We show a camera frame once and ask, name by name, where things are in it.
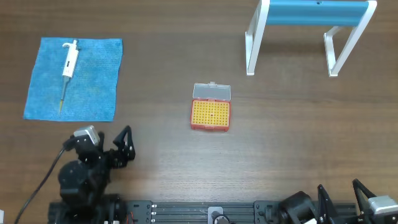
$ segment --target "white stand leg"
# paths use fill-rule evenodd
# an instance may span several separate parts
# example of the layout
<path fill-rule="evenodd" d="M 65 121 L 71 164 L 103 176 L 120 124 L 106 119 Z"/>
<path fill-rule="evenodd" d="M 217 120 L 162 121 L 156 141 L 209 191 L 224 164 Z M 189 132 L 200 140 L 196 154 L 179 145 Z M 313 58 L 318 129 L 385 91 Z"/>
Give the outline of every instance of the white stand leg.
<path fill-rule="evenodd" d="M 270 0 L 260 0 L 249 29 L 245 33 L 246 38 L 246 74 L 254 75 L 257 56 L 259 55 L 262 35 L 266 27 Z"/>
<path fill-rule="evenodd" d="M 344 46 L 343 51 L 341 52 L 337 61 L 335 57 L 335 50 L 333 48 L 333 35 L 335 35 L 341 29 L 341 27 L 335 26 L 323 35 L 323 39 L 325 41 L 326 60 L 328 62 L 329 77 L 337 77 L 338 72 L 340 71 L 341 67 L 344 65 L 346 59 L 348 58 L 349 53 L 351 53 L 351 51 L 353 50 L 356 42 L 363 33 L 363 30 L 365 30 L 365 27 L 372 18 L 374 10 L 376 9 L 377 6 L 377 1 L 371 0 L 368 1 L 368 3 L 369 3 L 368 9 L 366 10 L 365 14 L 360 20 L 358 26 L 354 27 L 354 29 L 351 31 L 347 43 Z"/>

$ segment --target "clear plastic lid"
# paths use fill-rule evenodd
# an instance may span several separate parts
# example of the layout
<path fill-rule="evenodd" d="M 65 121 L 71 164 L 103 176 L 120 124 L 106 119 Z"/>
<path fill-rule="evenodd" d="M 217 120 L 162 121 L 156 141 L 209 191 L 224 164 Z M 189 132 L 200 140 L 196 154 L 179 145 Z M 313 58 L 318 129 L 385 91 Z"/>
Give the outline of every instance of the clear plastic lid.
<path fill-rule="evenodd" d="M 231 101 L 231 86 L 217 85 L 214 82 L 209 84 L 195 83 L 192 97 L 194 99 Z"/>

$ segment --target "cable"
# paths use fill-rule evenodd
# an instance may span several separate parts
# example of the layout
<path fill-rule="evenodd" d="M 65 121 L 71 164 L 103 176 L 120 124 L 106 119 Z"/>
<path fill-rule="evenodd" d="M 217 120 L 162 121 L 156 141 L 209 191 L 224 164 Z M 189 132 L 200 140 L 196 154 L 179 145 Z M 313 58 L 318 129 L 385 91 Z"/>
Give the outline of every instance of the cable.
<path fill-rule="evenodd" d="M 54 169 L 55 165 L 57 164 L 58 160 L 61 158 L 62 154 L 65 152 L 65 147 L 62 147 L 60 153 L 57 155 L 57 157 L 54 159 L 54 162 L 52 162 L 52 165 L 50 167 L 50 170 L 47 172 L 47 174 L 45 175 L 44 179 L 42 180 L 42 182 L 39 184 L 39 186 L 36 188 L 36 190 L 32 193 L 32 195 L 29 197 L 29 199 L 26 201 L 26 203 L 24 204 L 24 206 L 22 206 L 21 210 L 19 211 L 17 218 L 15 219 L 14 224 L 17 224 L 19 222 L 19 219 L 21 218 L 21 215 L 24 213 L 26 207 L 28 206 L 28 204 L 30 203 L 30 201 L 36 196 L 37 192 L 39 192 L 39 190 L 43 187 L 44 183 L 47 181 L 47 179 L 49 178 L 52 170 Z"/>

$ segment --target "pipette tip box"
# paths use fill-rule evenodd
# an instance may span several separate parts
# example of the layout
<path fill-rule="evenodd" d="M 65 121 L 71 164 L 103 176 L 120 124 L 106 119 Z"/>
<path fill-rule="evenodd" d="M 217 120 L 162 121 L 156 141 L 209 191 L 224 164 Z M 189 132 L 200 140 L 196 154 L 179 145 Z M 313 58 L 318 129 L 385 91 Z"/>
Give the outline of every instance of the pipette tip box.
<path fill-rule="evenodd" d="M 191 128 L 228 131 L 231 122 L 231 87 L 196 83 L 193 88 Z"/>

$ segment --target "blue absorbent pad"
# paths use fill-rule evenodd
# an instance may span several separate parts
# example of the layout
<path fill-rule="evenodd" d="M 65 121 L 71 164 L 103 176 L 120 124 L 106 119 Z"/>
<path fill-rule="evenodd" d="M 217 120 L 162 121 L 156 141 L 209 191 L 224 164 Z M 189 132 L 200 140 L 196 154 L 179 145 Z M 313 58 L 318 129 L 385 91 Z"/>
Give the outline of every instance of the blue absorbent pad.
<path fill-rule="evenodd" d="M 63 67 L 73 38 L 43 37 L 30 80 L 24 119 L 112 121 L 123 55 L 121 39 L 77 39 L 79 55 L 73 78 L 62 94 Z"/>

